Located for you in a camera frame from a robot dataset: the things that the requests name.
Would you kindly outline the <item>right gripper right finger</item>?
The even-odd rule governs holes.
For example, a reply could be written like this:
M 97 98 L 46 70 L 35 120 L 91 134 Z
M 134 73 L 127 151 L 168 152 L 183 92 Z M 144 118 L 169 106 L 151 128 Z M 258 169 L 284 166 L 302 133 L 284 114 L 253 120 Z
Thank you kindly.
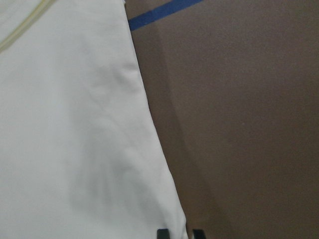
M 202 229 L 192 230 L 192 239 L 205 239 L 205 232 Z

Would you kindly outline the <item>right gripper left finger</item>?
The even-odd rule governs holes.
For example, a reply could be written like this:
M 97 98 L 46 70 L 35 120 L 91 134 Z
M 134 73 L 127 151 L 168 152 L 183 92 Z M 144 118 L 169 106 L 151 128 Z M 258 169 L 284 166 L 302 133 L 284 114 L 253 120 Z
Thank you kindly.
M 158 229 L 157 239 L 170 239 L 169 229 Z

